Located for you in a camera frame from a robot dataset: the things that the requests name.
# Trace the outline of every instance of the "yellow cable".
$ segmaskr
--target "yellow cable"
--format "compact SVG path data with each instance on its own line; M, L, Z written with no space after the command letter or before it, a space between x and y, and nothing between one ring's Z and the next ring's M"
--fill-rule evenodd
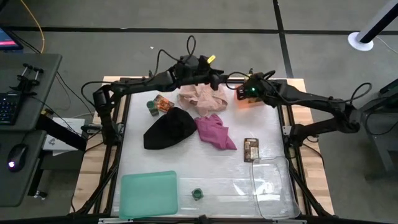
M21 0L21 3L25 6L26 10L29 12L30 16L32 16L33 20L36 22L37 27L39 28L40 34L42 34L42 50L40 50L40 53L43 53L44 51L44 45L45 45L45 39L44 39L44 34L42 31L42 28L39 24L39 22L37 22L35 16L33 15L33 13L30 11L29 7L27 7L27 5L25 4L24 0Z

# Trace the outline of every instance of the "beige fabric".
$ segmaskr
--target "beige fabric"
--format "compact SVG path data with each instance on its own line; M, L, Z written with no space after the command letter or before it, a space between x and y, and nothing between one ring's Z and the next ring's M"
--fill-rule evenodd
M200 116L207 116L209 111L221 111L227 106L224 86L214 91L210 85L198 84L182 86L178 94L180 106L187 110L194 106Z

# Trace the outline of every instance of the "computer mouse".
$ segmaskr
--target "computer mouse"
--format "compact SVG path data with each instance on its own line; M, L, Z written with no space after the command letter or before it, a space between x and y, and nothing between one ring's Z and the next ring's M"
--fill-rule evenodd
M7 167L11 172L20 171L25 165L25 157L28 146L26 144L15 145L7 158Z

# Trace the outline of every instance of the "keyboard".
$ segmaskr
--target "keyboard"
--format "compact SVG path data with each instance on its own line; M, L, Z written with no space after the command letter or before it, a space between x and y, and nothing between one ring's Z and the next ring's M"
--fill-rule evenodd
M14 125L20 107L20 93L0 93L0 125Z

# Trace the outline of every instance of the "white stand base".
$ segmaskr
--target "white stand base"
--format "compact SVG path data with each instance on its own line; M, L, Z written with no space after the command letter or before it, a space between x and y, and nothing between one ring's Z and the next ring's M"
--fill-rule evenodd
M356 40L356 36L359 34L359 32L353 32L352 34L350 34L348 36L348 43L355 48L356 50L360 50L360 51L368 51L371 50L373 48L373 40L370 41L367 44L363 44L359 41Z

